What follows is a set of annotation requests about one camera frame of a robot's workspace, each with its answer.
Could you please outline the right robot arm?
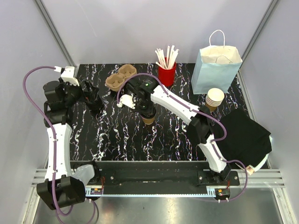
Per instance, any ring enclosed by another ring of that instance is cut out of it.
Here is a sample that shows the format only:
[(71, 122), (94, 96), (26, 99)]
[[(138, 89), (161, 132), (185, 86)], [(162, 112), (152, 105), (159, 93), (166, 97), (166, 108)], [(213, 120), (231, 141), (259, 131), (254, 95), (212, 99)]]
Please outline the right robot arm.
[(228, 181), (231, 166), (223, 158), (214, 141), (208, 107), (199, 108), (186, 102), (152, 77), (143, 82), (132, 78), (124, 87), (133, 95), (121, 96), (120, 102), (138, 112), (145, 124), (150, 125), (154, 122), (156, 115), (154, 104), (168, 109), (182, 119), (187, 125), (187, 138), (191, 143), (198, 145), (207, 158), (211, 173), (210, 182), (223, 185)]

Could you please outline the single paper cup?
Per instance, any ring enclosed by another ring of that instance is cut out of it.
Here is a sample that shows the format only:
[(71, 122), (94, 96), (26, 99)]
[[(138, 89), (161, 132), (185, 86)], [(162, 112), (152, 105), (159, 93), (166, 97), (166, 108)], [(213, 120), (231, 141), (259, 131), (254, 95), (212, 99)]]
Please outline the single paper cup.
[(155, 117), (147, 118), (142, 116), (142, 120), (146, 125), (151, 125), (155, 121)]

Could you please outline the light blue paper bag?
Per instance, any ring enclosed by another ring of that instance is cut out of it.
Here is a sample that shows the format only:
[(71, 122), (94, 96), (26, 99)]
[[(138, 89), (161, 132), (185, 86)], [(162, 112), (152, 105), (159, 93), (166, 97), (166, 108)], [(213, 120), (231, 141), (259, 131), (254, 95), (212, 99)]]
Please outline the light blue paper bag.
[(197, 56), (191, 78), (193, 94), (207, 94), (212, 88), (227, 93), (242, 64), (237, 47), (227, 45), (225, 35), (222, 45), (212, 45), (211, 38)]

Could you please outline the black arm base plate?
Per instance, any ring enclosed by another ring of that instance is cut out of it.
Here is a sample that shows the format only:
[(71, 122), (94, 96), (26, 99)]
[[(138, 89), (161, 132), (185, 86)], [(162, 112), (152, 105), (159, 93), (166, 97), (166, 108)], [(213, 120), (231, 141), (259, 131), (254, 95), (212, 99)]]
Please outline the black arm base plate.
[(211, 183), (204, 161), (97, 161), (103, 197), (215, 197), (219, 189), (241, 186), (237, 171)]

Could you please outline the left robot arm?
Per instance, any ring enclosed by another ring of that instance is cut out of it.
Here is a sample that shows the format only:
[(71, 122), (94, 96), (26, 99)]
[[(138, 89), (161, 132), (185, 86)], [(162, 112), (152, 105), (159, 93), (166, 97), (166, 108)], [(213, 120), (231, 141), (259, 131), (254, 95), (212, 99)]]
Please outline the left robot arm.
[(99, 89), (87, 80), (76, 86), (59, 79), (45, 84), (43, 90), (47, 98), (43, 113), (49, 137), (49, 157), (44, 182), (39, 183), (36, 190), (44, 203), (56, 210), (84, 202), (85, 187), (95, 185), (101, 179), (99, 167), (93, 161), (72, 172), (70, 140), (71, 108), (77, 102), (84, 102), (90, 111), (99, 113), (103, 103)]

